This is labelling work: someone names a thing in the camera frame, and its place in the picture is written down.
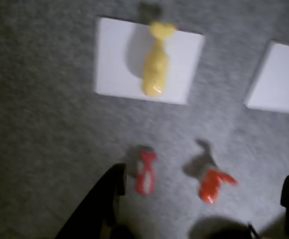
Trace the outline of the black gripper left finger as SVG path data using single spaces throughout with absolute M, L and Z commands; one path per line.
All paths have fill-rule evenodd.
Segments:
M 114 164 L 98 180 L 56 235 L 57 239 L 100 239 L 116 223 L 126 194 L 127 165 Z

